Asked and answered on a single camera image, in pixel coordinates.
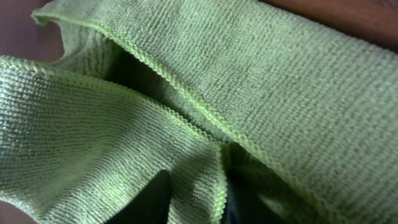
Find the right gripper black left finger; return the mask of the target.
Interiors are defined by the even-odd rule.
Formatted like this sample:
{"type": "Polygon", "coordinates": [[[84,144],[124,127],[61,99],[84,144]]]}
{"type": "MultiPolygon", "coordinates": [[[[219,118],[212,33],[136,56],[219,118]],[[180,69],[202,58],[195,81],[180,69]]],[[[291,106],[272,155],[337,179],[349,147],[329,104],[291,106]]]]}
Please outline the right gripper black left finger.
{"type": "Polygon", "coordinates": [[[170,174],[160,170],[128,205],[105,224],[166,224],[170,208],[170,174]]]}

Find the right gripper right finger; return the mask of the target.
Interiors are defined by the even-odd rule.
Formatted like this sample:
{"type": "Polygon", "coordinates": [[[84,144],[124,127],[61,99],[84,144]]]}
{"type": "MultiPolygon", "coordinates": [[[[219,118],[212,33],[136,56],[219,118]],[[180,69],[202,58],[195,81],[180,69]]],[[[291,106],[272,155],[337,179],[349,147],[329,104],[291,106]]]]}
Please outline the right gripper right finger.
{"type": "Polygon", "coordinates": [[[280,217],[259,198],[235,171],[227,173],[227,198],[223,224],[279,224],[280,217]]]}

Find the light green microfiber cloth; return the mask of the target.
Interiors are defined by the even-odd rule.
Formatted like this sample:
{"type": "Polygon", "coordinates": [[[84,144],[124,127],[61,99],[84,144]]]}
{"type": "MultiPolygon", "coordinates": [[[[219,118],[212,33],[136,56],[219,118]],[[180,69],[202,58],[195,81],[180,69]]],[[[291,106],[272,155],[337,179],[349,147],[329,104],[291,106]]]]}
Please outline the light green microfiber cloth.
{"type": "Polygon", "coordinates": [[[160,170],[167,223],[237,172],[280,223],[397,222],[397,55],[258,1],[52,1],[65,53],[1,57],[1,200],[104,223],[160,170]]]}

